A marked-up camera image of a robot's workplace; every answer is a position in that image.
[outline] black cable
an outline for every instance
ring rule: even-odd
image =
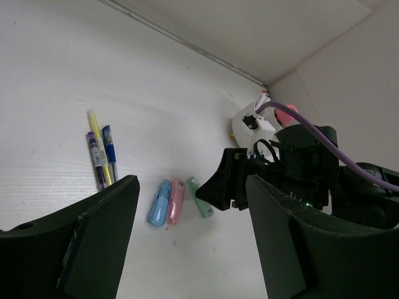
[[[261,158],[265,163],[267,163],[267,164],[271,164],[271,163],[272,163],[272,162],[270,162],[268,159],[266,159],[266,158],[264,157],[264,155],[262,155],[262,154],[259,152],[259,150],[258,150],[258,148],[257,148],[257,144],[258,144],[258,143],[262,143],[264,146],[266,146],[266,148],[270,151],[270,154],[272,154],[272,157],[273,157],[274,162],[277,162],[277,163],[280,162],[279,158],[278,158],[277,155],[276,155],[276,152],[274,151],[274,148],[273,148],[272,145],[271,145],[269,142],[267,142],[265,139],[259,139],[259,140],[257,140],[257,141],[255,142],[255,144],[254,144],[254,152],[255,152],[255,155],[256,155],[256,156],[260,157],[260,158]]]

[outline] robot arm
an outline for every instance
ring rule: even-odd
[[[335,146],[333,128],[318,128]],[[370,183],[302,125],[277,133],[280,159],[227,148],[196,196],[224,211],[249,208],[270,299],[398,298],[399,193]],[[358,165],[399,183],[399,173]],[[332,202],[332,215],[320,210]]]

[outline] purple pen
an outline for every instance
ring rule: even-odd
[[[99,188],[100,190],[103,190],[107,187],[107,183],[105,182],[105,176],[104,176],[104,171],[102,169],[99,148],[97,146],[97,141],[95,140],[93,132],[87,133],[87,141],[89,142],[90,151],[92,153],[93,164],[97,181],[99,183]]]

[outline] highlighter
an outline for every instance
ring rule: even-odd
[[[107,154],[105,153],[104,143],[101,138],[102,135],[100,132],[99,124],[97,123],[97,119],[95,117],[93,110],[89,110],[87,112],[87,116],[89,117],[90,129],[92,129],[92,131],[94,132],[94,136],[97,141],[97,146],[99,148],[102,169],[103,169],[105,181],[107,182],[107,187],[108,187],[108,186],[111,186],[112,181],[111,181],[111,175],[110,175],[110,170],[109,170],[109,166],[108,166]]]
[[[148,222],[155,227],[162,227],[165,224],[166,212],[169,206],[169,195],[171,182],[164,179],[155,194]]]
[[[200,182],[198,182],[198,180],[194,177],[194,176],[190,176],[187,180],[187,185],[191,190],[191,193],[193,194],[193,199],[201,213],[201,216],[204,218],[209,218],[214,214],[213,208],[210,204],[208,204],[205,201],[202,201],[201,199],[198,199],[195,196],[195,192],[197,192],[197,190],[201,187],[201,185],[199,184]]]
[[[170,192],[169,208],[166,213],[166,222],[171,225],[179,223],[181,207],[185,198],[186,184],[182,179],[172,181],[172,190]]]

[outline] pink highlighter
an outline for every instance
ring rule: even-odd
[[[166,223],[176,225],[179,222],[183,199],[185,198],[186,183],[182,179],[172,181],[169,208],[166,214]]]

